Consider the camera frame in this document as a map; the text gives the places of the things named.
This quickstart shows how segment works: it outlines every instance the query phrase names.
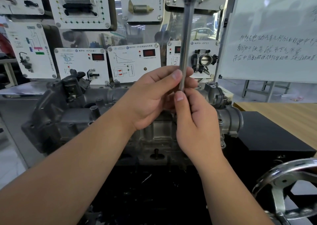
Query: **gray metal engine housing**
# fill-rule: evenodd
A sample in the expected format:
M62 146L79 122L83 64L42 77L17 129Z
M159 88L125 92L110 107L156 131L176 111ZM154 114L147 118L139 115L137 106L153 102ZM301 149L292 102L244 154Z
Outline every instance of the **gray metal engine housing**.
M84 72L71 70L71 75L62 81L48 83L30 120L22 125L23 132L40 153L49 155L67 143L128 90L118 82L114 87L91 88L84 76ZM209 82L204 89L197 89L217 110L224 148L224 134L236 137L243 126L241 112L226 105L226 97L218 84ZM192 164L177 144L175 114L163 111L151 125L132 135L116 165L136 164L181 167Z

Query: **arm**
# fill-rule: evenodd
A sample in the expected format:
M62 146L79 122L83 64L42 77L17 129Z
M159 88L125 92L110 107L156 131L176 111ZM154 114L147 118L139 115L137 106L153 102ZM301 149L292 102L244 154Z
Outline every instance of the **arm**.
M185 93L174 96L177 141L200 175L212 223L273 224L224 157L216 110L198 91Z
M177 69L162 67L142 76L92 125L4 187L0 224L76 224L133 132L162 111L170 90L182 78ZM192 74L188 69L186 75ZM187 77L186 85L196 87L197 82Z

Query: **tile floor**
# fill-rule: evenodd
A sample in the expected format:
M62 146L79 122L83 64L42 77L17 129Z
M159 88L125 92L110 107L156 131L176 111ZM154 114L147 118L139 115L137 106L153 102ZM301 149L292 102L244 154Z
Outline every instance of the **tile floor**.
M219 85L229 90L234 94L234 102L265 102L265 96L251 92L247 92L244 98L241 97L242 90L244 88L245 80L230 80L230 79L219 79ZM263 85L262 81L250 81L250 89L261 90ZM284 94L283 89L274 88L273 95L270 102L280 103L317 103L317 84L306 84L306 83L292 83L288 94L294 95L293 97L302 96L302 101L292 101L292 97L282 98L277 95ZM8 184L10 181L15 179L17 176L22 174L25 168L19 159L14 147L7 140L5 134L0 133L0 189ZM307 191L307 184L299 184L297 190ZM310 194L317 194L317 189L312 186ZM293 209L296 205L287 197L285 200L286 208ZM291 225L311 225L308 219L300 219L290 221Z

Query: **digital display screen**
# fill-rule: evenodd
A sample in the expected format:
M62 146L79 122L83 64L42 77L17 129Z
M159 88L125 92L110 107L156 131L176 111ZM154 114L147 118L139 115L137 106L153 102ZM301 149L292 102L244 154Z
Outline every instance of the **digital display screen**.
M175 46L175 54L180 54L180 46Z
M91 57L93 58L93 61L104 61L105 60L104 54L91 54Z
M143 56L144 57L155 56L155 50L154 49L145 49L145 50L143 50Z

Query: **wooden tabletop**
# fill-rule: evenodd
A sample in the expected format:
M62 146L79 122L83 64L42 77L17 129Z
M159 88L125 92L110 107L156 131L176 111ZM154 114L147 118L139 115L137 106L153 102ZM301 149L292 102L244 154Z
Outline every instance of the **wooden tabletop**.
M237 102L233 106L261 113L317 150L317 104Z

